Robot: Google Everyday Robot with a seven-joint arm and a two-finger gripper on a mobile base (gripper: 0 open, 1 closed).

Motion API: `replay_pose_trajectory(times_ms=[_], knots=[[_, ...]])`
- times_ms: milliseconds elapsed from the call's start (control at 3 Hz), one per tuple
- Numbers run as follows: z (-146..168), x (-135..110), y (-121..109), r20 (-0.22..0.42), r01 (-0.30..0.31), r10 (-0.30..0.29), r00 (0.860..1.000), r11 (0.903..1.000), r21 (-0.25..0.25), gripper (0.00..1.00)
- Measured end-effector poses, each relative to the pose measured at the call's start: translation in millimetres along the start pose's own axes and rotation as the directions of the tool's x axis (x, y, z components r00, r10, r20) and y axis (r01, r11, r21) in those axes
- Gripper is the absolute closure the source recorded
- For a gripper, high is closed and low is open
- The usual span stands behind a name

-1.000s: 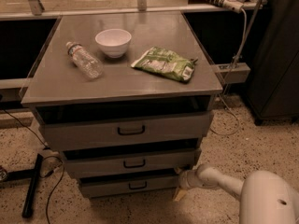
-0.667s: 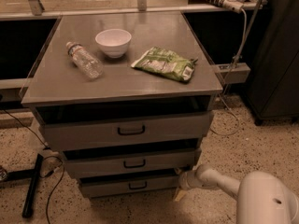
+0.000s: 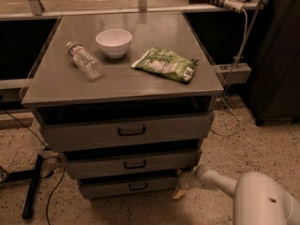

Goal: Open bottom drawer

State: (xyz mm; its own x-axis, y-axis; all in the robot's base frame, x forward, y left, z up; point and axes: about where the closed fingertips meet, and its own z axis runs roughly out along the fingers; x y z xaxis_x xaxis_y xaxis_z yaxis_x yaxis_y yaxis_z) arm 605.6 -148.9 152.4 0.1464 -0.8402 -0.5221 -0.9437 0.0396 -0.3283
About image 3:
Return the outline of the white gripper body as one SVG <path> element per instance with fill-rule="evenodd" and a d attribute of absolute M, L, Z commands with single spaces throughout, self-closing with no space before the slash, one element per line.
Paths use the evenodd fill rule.
<path fill-rule="evenodd" d="M 179 186 L 184 190 L 200 188 L 203 185 L 202 176 L 203 173 L 198 170 L 191 172 L 182 172 L 179 175 Z"/>

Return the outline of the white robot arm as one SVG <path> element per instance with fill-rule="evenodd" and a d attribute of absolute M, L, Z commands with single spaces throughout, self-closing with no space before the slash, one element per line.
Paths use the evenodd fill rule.
<path fill-rule="evenodd" d="M 172 197 L 194 188 L 216 189 L 233 199 L 232 225 L 300 225 L 300 202 L 270 176 L 247 172 L 238 180 L 207 165 L 180 172 Z"/>

